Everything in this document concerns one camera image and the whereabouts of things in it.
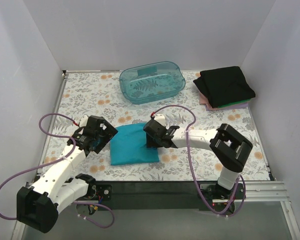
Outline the teal t-shirt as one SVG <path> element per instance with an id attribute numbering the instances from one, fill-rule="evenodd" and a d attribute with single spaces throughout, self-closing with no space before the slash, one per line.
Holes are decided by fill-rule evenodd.
<path id="1" fill-rule="evenodd" d="M 124 166 L 149 164 L 160 161 L 158 150 L 147 147 L 145 123 L 121 125 L 110 141 L 110 164 Z"/>

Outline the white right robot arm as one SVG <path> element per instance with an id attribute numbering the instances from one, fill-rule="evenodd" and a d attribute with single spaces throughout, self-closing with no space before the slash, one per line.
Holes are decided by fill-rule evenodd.
<path id="1" fill-rule="evenodd" d="M 196 148 L 212 151 L 222 170 L 216 192 L 227 199 L 235 192 L 235 181 L 243 171 L 253 144 L 231 125 L 223 123 L 217 129 L 195 130 L 180 126 L 166 128 L 160 121 L 151 119 L 143 127 L 148 148 Z"/>

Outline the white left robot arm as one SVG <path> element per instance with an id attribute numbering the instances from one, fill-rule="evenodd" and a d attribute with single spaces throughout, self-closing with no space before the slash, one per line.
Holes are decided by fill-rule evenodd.
<path id="1" fill-rule="evenodd" d="M 78 129 L 68 138 L 61 160 L 52 166 L 30 187 L 22 187 L 16 195 L 16 219 L 42 233 L 49 232 L 59 214 L 79 201 L 96 212 L 103 201 L 111 198 L 109 184 L 98 184 L 94 177 L 70 174 L 90 153 L 101 150 L 118 130 L 100 116 L 83 116 Z"/>

